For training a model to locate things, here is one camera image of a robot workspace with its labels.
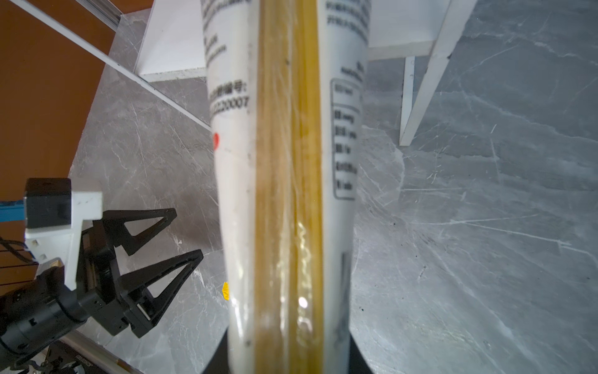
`marble veining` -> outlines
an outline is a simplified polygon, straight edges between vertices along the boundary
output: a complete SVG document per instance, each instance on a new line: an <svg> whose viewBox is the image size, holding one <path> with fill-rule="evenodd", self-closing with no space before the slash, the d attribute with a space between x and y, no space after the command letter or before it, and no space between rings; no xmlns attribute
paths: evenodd
<svg viewBox="0 0 598 374"><path fill-rule="evenodd" d="M128 68L148 16L118 28ZM370 63L351 329L376 373L598 372L597 19L590 0L480 0L410 147L403 62ZM155 86L207 119L202 80ZM177 209L124 272L205 253L142 339L81 331L146 374L201 373L227 326L210 134L106 67L71 175L106 209Z"/></svg>

